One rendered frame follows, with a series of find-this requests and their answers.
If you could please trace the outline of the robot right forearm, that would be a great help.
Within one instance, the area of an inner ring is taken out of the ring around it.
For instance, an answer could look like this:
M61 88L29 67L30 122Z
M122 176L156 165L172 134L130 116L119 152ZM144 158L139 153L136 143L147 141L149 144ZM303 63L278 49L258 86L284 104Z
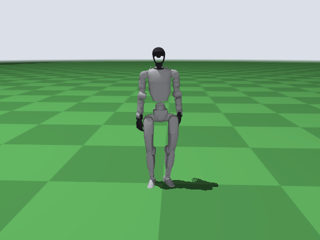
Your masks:
M145 101L143 101L142 99L139 99L139 94L138 93L138 96L137 96L137 113L136 113L136 117L137 118L140 118L140 115L142 114L143 116L143 112L144 112L144 103Z

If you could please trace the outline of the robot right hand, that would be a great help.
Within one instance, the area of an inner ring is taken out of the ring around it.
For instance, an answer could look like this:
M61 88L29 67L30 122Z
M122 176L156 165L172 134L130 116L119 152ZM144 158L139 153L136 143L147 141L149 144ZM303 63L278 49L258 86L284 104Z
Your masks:
M143 122L142 122L143 115L141 114L141 115L139 116L139 118L136 117L136 119L137 119L137 121L136 121L136 127L137 127L137 129L139 129L140 131L144 131L144 130L143 130L144 125L143 125Z

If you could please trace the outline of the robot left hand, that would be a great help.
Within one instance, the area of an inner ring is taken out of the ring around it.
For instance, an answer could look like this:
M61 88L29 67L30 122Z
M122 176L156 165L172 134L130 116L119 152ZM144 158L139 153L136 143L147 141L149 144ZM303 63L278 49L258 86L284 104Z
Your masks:
M181 122L181 118L182 118L182 116L183 115L181 115L182 113L179 111L178 113L177 113L177 117L178 117L178 126L179 126L179 124L180 124L180 122Z

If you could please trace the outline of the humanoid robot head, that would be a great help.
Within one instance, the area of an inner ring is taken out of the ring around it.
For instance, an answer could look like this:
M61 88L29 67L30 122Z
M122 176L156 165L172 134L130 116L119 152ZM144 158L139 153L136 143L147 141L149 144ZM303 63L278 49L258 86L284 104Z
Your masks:
M161 47L156 47L153 51L152 51L152 56L153 56L153 60L154 60L154 62L155 62L155 66L157 67L157 68L154 68L155 70L162 70L162 69L164 69L164 68L162 68L162 64L163 64L163 62L164 62L164 60L165 60L165 51L164 51L164 49L163 48L161 48ZM162 62L156 62L155 61L155 57L157 57L157 58L160 58L161 56L163 56L163 61Z

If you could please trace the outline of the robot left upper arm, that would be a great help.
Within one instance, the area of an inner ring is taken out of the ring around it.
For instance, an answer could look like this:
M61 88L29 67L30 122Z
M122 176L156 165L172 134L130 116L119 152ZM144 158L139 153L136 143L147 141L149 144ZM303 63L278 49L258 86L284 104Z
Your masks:
M180 88L179 72L175 69L170 69L170 72L171 72L171 77L173 78L173 80L172 80L172 85L173 85L172 95L174 98L179 98L179 97L181 97L181 91L179 90L179 88Z

